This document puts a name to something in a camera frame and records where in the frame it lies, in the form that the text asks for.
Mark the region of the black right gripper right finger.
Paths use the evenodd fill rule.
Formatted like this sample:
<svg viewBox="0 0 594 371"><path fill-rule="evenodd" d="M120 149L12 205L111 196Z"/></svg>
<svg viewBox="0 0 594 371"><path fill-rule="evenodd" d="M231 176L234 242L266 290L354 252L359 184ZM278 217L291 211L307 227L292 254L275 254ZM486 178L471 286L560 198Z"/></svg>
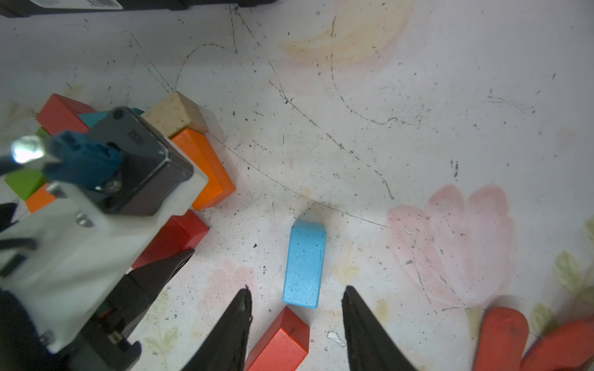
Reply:
<svg viewBox="0 0 594 371"><path fill-rule="evenodd" d="M342 309L350 370L415 371L355 287L346 287Z"/></svg>

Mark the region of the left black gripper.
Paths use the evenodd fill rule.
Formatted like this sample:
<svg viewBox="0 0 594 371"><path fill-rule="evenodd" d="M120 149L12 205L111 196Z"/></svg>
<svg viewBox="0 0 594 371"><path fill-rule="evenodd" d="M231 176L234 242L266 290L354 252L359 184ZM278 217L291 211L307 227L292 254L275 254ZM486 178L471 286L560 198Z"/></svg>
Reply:
<svg viewBox="0 0 594 371"><path fill-rule="evenodd" d="M17 151L27 168L41 167L42 139ZM142 352L129 343L136 323L195 250L127 274L171 216L187 212L207 185L193 167L152 216L104 214L71 185L51 180L57 200L1 234L1 368L4 370L128 370ZM125 324L109 326L97 311L119 285Z"/></svg>

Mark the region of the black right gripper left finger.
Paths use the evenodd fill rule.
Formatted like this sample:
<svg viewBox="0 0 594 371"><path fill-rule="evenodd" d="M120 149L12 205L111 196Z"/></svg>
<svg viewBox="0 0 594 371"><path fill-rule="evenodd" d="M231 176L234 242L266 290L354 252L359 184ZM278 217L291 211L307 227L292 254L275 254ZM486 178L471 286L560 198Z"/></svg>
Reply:
<svg viewBox="0 0 594 371"><path fill-rule="evenodd" d="M244 369L252 324L252 294L248 287L235 295L201 347L184 366L187 370Z"/></svg>

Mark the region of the dark red rectangular block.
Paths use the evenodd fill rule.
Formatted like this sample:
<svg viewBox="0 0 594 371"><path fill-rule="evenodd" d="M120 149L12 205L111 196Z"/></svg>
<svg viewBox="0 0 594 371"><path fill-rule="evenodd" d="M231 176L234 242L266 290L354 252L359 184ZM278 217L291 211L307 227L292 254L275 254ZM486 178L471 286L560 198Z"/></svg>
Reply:
<svg viewBox="0 0 594 371"><path fill-rule="evenodd" d="M171 216L131 267L135 270L185 250L194 249L208 231L209 227L193 210L188 210L182 216Z"/></svg>

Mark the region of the orange rectangular block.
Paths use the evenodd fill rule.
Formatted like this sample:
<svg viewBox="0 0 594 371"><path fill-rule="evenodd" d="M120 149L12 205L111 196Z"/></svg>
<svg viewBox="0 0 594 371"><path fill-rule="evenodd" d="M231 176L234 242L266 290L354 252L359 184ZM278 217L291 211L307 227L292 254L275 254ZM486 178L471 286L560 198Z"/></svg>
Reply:
<svg viewBox="0 0 594 371"><path fill-rule="evenodd" d="M204 134L186 128L172 141L208 178L207 185L192 204L195 210L215 207L236 191L235 184Z"/></svg>

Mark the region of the light blue block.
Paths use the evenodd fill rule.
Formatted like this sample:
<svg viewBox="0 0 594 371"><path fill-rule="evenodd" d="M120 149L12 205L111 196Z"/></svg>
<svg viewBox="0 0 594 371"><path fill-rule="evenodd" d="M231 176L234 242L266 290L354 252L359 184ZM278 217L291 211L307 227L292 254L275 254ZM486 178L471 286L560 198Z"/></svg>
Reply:
<svg viewBox="0 0 594 371"><path fill-rule="evenodd" d="M321 280L327 232L323 224L297 220L289 238L289 252L283 301L316 309L320 300Z"/></svg>

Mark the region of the green rectangular block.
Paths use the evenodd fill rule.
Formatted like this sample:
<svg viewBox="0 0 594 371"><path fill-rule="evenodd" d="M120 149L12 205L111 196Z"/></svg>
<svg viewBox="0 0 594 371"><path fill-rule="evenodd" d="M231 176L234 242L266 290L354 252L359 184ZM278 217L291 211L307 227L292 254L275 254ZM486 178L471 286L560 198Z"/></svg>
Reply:
<svg viewBox="0 0 594 371"><path fill-rule="evenodd" d="M26 135L13 141L8 150L1 153L1 175L6 184L23 201L27 201L46 183L46 177L37 168L27 168L17 159L17 151L35 152L42 139L49 138L49 133L39 128L36 134Z"/></svg>

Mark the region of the natural wood rectangular block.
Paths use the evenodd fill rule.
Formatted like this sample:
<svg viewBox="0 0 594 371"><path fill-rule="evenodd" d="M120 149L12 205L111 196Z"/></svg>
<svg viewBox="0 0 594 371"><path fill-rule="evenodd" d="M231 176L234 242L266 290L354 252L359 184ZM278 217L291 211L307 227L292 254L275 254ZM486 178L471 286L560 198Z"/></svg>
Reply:
<svg viewBox="0 0 594 371"><path fill-rule="evenodd" d="M208 132L199 106L180 92L170 94L141 114L141 118L169 139L185 129L200 134Z"/></svg>

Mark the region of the teal triangular block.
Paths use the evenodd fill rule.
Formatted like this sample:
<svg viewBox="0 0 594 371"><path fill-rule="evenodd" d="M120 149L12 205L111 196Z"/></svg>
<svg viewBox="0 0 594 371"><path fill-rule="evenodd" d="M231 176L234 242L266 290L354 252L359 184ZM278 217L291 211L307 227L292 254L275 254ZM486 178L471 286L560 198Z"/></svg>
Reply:
<svg viewBox="0 0 594 371"><path fill-rule="evenodd" d="M124 130L132 128L134 124L141 125L142 110L136 108L117 107L111 111L79 114L80 120L88 127L91 134L101 130Z"/></svg>

